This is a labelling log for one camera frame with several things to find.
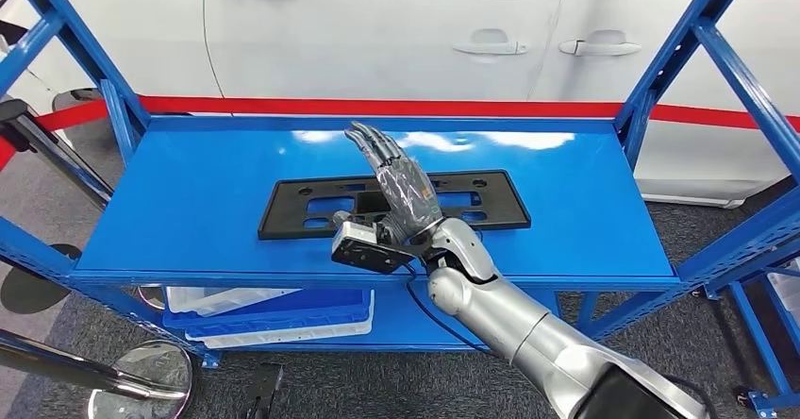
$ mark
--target red barrier rope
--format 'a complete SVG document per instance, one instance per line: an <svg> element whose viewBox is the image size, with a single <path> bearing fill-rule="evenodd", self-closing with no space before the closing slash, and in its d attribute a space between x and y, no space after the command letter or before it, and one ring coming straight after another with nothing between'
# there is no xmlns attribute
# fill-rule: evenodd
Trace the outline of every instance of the red barrier rope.
<svg viewBox="0 0 800 419"><path fill-rule="evenodd" d="M399 115L420 117L529 117L596 119L611 118L621 103L547 103L492 101L403 101L403 100L331 100L283 98L206 98L180 96L140 96L144 107L152 113L209 112L297 115ZM106 103L93 101L74 108L59 110L39 117L42 126L55 131L108 117ZM656 105L652 120L757 129L749 113L738 110L690 108ZM789 116L800 131L800 117ZM0 139L0 170L14 156L14 149Z"/></svg>

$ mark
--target robot finger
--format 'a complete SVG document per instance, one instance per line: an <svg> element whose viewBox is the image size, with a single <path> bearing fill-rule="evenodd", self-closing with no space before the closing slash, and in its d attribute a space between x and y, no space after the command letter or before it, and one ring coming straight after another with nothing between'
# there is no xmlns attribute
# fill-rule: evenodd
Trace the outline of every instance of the robot finger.
<svg viewBox="0 0 800 419"><path fill-rule="evenodd" d="M400 148L399 145L397 145L397 142L394 141L394 138L392 136L387 135L383 131L375 128L374 126L367 126L367 127L370 128L377 135L378 138L380 138L380 140L389 150L389 153L392 154L393 159L399 159L406 155L406 152L404 152L403 149Z"/></svg>
<svg viewBox="0 0 800 419"><path fill-rule="evenodd" d="M364 138L373 146L375 152L378 154L384 164L388 163L388 161L392 158L392 152L389 150L389 147L381 137L380 131L359 122L353 122L352 125L354 129L360 131L361 134L364 135Z"/></svg>
<svg viewBox="0 0 800 419"><path fill-rule="evenodd" d="M367 162L370 164L370 167L373 168L373 171L377 172L377 169L383 165L384 161L381 160L380 156L375 152L373 146L367 142L366 138L364 137L363 133L360 131L356 131L354 129L345 129L344 136L347 137L350 141L353 141L358 150L364 154L364 158L367 159Z"/></svg>

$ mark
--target car body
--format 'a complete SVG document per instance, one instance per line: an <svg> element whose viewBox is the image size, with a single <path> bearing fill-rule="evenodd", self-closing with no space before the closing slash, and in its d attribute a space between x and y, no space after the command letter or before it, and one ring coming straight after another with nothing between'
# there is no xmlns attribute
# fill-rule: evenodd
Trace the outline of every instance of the car body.
<svg viewBox="0 0 800 419"><path fill-rule="evenodd" d="M624 102L691 0L70 1L142 94L568 106ZM719 23L791 115L798 4L735 0ZM10 27L37 18L26 0L0 6ZM9 93L48 112L91 87L53 41ZM661 103L695 109L650 123L635 173L646 198L734 207L788 175L759 131L717 112L743 107L702 50Z"/></svg>

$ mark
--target robotic arm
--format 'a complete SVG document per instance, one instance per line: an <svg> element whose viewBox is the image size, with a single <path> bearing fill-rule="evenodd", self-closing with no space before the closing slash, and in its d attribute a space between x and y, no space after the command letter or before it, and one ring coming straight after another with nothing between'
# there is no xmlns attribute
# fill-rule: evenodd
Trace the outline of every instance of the robotic arm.
<svg viewBox="0 0 800 419"><path fill-rule="evenodd" d="M475 232L442 216L425 172L392 138L359 123L345 134L375 170L392 212L378 223L338 212L334 261L387 274L420 260L433 303L519 369L560 418L708 417L665 377L584 336L508 282Z"/></svg>

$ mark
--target black cable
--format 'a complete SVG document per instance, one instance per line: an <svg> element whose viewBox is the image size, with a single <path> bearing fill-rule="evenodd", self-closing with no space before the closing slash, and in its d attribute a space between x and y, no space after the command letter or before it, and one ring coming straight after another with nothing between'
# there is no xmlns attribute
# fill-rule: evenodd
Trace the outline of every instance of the black cable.
<svg viewBox="0 0 800 419"><path fill-rule="evenodd" d="M691 381L688 381L687 379L676 377L674 375L665 375L664 377L672 381L674 384L683 386L685 388L689 388L695 394L697 394L697 396L700 397L700 399L706 405L706 410L708 411L709 419L720 419L719 414L717 414L717 410L714 408L714 403L711 401L711 397L708 396L708 394L706 394L705 391L703 391L703 388L692 383Z"/></svg>
<svg viewBox="0 0 800 419"><path fill-rule="evenodd" d="M406 269L408 270L408 272L411 274L411 277L408 279L408 282L406 282L406 290L408 290L408 294L411 295L411 299L413 299L414 302L417 303L417 307L420 308L420 310L422 312L424 312L425 315L427 315L427 318L433 320L433 323L439 325L442 329L444 329L445 331L449 332L451 335L453 335L453 337L455 337L456 339L462 341L465 345L469 346L473 350L479 351L479 352L481 352L481 353L483 353L485 355L489 355L489 356L492 356L492 357L495 357L495 358L498 358L498 359L500 358L499 356L495 355L493 352L473 344L472 342L467 340L467 338L465 338L464 336L458 334L451 327L449 327L448 325L443 323L442 320L438 319L436 317L436 315L434 315L430 310L428 310L428 308L425 307L423 302L420 301L420 298L417 296L417 293L414 292L414 289L411 288L411 283L414 281L414 279L417 278L417 272L414 271L414 269L411 268L411 266L408 265L407 263L404 263L403 266L405 266Z"/></svg>

